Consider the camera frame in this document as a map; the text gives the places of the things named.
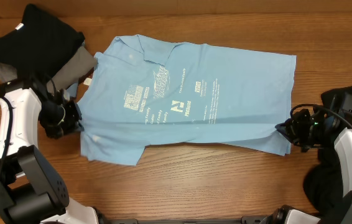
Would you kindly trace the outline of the light blue printed t-shirt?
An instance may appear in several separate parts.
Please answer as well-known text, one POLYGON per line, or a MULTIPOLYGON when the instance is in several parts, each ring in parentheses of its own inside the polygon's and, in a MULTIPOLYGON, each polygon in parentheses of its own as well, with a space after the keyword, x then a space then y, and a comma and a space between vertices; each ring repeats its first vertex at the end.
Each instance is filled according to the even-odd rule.
POLYGON ((222 143, 280 156, 289 117, 293 55, 118 36, 97 52, 78 102, 81 154, 134 166, 147 146, 222 143))

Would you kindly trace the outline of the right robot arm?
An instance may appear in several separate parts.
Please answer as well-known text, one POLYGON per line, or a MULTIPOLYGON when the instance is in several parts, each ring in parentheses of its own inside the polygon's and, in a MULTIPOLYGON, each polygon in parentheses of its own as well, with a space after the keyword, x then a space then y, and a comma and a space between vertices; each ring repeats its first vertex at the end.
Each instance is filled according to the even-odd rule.
POLYGON ((319 212, 310 215, 284 205, 261 223, 352 223, 352 90, 330 90, 323 104, 293 107, 276 129, 303 152, 317 149, 319 165, 303 182, 319 212))

